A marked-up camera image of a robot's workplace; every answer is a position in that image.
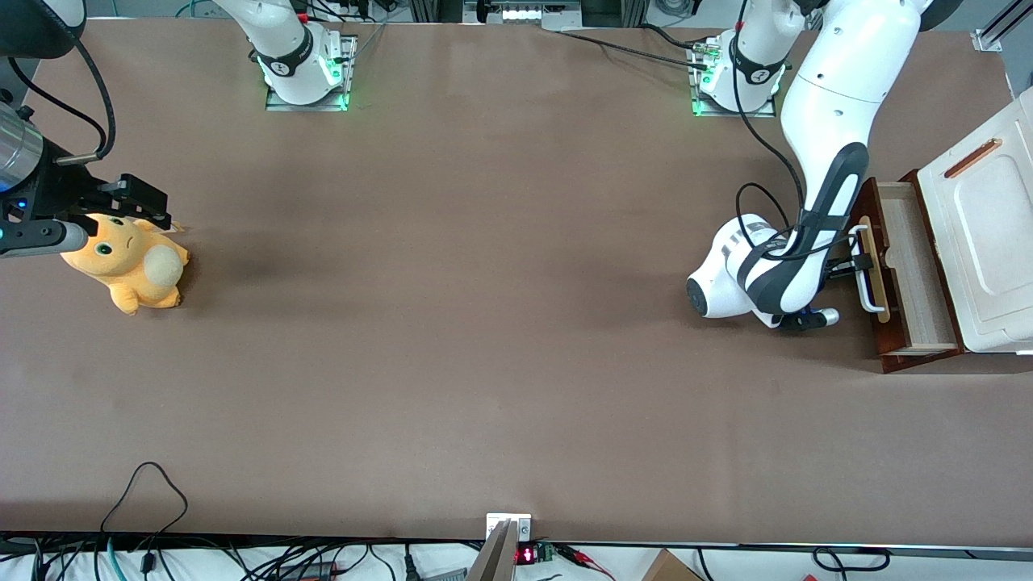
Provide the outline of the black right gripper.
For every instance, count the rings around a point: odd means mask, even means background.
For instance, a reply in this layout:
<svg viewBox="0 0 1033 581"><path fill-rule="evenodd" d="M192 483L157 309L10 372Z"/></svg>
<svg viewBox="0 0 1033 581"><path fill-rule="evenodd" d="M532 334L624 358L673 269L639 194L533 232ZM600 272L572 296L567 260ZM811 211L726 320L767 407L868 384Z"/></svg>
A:
<svg viewBox="0 0 1033 581"><path fill-rule="evenodd" d="M97 231L173 231L169 196L132 173L113 182L80 165L45 137L2 143L2 238L88 239ZM101 198L99 209L97 195Z"/></svg>

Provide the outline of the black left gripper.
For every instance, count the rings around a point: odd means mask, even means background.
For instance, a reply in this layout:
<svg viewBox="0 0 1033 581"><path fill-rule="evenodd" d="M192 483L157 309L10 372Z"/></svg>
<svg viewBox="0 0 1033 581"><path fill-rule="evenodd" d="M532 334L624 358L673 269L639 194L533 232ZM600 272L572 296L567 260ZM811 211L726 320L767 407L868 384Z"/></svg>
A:
<svg viewBox="0 0 1033 581"><path fill-rule="evenodd" d="M855 272L875 267L871 255L855 255L856 241L846 241L829 251L824 262L822 284L839 279L853 279Z"/></svg>

